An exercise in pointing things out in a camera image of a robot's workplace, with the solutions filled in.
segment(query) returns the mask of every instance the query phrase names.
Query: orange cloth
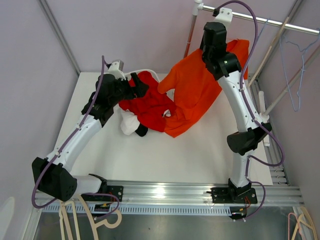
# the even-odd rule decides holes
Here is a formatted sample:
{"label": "orange cloth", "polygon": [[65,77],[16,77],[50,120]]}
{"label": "orange cloth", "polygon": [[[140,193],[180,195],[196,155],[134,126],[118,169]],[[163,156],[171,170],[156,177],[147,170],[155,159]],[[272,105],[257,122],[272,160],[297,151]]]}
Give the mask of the orange cloth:
{"label": "orange cloth", "polygon": [[[243,68],[248,59],[248,40],[233,40],[227,44],[227,52],[234,53]],[[202,50],[197,49],[178,62],[159,83],[161,94],[174,90],[176,110],[166,117],[164,131],[177,137],[187,131],[206,113],[222,91],[213,75],[202,61]]]}

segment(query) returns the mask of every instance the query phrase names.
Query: purple cable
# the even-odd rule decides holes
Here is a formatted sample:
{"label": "purple cable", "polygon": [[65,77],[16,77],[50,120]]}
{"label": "purple cable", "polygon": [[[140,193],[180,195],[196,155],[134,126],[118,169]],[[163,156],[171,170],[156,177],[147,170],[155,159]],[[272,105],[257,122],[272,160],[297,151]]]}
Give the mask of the purple cable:
{"label": "purple cable", "polygon": [[[91,104],[88,108],[88,110],[86,111],[83,119],[81,120],[80,124],[79,124],[79,127],[81,128],[81,126],[84,124],[86,118],[88,117],[91,109],[93,108],[95,102],[96,102],[96,99],[98,97],[98,93],[99,93],[99,90],[100,90],[100,87],[101,87],[101,83],[102,83],[102,79],[104,77],[104,73],[105,73],[105,65],[108,66],[108,64],[106,63],[105,61],[105,56],[102,56],[102,67],[101,67],[101,75],[100,75],[100,78],[99,78],[99,82],[98,82],[98,86],[96,87],[96,91],[95,91],[95,94],[93,96],[93,99],[91,101]],[[66,147],[66,145],[68,144],[68,142],[74,137],[74,135],[77,133],[77,131],[79,131],[79,128],[76,128],[69,136],[68,138],[64,141],[64,143],[61,145],[61,147],[59,148],[59,150],[57,151],[58,154],[60,154],[63,149]],[[33,188],[33,191],[32,191],[32,195],[31,195],[31,203],[33,205],[34,208],[36,209],[42,209],[42,208],[45,208],[46,206],[50,205],[51,203],[53,203],[55,200],[57,200],[56,198],[50,200],[49,202],[47,202],[46,204],[44,205],[37,205],[36,204],[36,192],[37,192],[37,189],[39,187],[39,184],[42,180],[42,178],[44,177],[46,171],[48,170],[48,168],[51,166],[51,164],[57,159],[58,155],[54,155],[54,157],[49,161],[49,163],[44,167],[44,169],[42,170],[42,172],[40,173],[38,179],[36,180],[35,184],[34,184],[34,188]],[[107,196],[107,197],[112,197],[114,198],[116,201],[117,201],[117,206],[114,208],[114,210],[112,210],[111,212],[99,217],[99,218],[103,218],[103,217],[106,217],[106,216],[109,216],[110,214],[112,214],[114,211],[116,211],[119,207],[119,204],[120,204],[120,201],[119,199],[112,195],[112,194],[107,194],[107,193],[85,193],[87,195],[94,195],[94,196]]]}
{"label": "purple cable", "polygon": [[[251,51],[249,53],[248,59],[244,64],[244,68],[243,68],[243,70],[241,72],[241,76],[240,76],[240,89],[242,89],[243,88],[243,84],[244,84],[243,83],[243,79],[244,79],[245,72],[246,72],[246,70],[248,68],[248,64],[249,64],[250,58],[251,58],[251,56],[252,56],[252,54],[253,54],[253,52],[255,50],[255,47],[257,45],[257,42],[258,42],[258,21],[257,21],[257,17],[255,15],[254,11],[246,3],[242,2],[242,1],[239,1],[239,0],[231,0],[231,1],[225,2],[221,6],[217,7],[217,9],[220,9],[220,8],[222,8],[222,7],[224,7],[224,6],[228,5],[228,4],[240,4],[240,5],[244,6],[246,9],[248,9],[250,14],[252,15],[253,22],[254,22],[255,35],[254,35],[253,45],[252,45]],[[255,124],[257,124],[260,128],[262,128],[276,142],[276,144],[278,145],[278,147],[279,147],[279,149],[281,151],[281,161],[279,163],[277,163],[277,164],[267,163],[265,161],[260,160],[259,158],[255,157],[255,156],[253,156],[253,155],[249,155],[247,157],[247,163],[246,163],[246,167],[245,167],[245,177],[250,183],[259,184],[263,189],[263,198],[262,198],[260,206],[252,214],[247,216],[246,217],[246,219],[247,219],[247,218],[252,217],[253,215],[255,215],[259,211],[259,209],[261,209],[261,207],[263,206],[263,204],[265,203],[265,200],[266,200],[266,188],[265,188],[265,186],[261,182],[251,181],[248,178],[250,158],[253,158],[253,159],[257,160],[259,163],[267,165],[269,167],[278,167],[278,166],[282,165],[284,163],[284,161],[285,161],[285,152],[284,152],[284,149],[283,149],[282,145],[280,144],[279,140],[276,138],[276,136],[274,136],[270,131],[268,131],[265,127],[263,127],[257,120],[255,120],[255,115],[254,115],[254,113],[253,113],[253,111],[252,111],[252,109],[251,109],[251,107],[249,105],[249,102],[248,102],[247,97],[245,95],[245,92],[243,90],[241,91],[241,94],[242,94],[244,103],[245,103],[245,105],[246,105],[246,107],[247,107],[252,119],[254,120]]]}

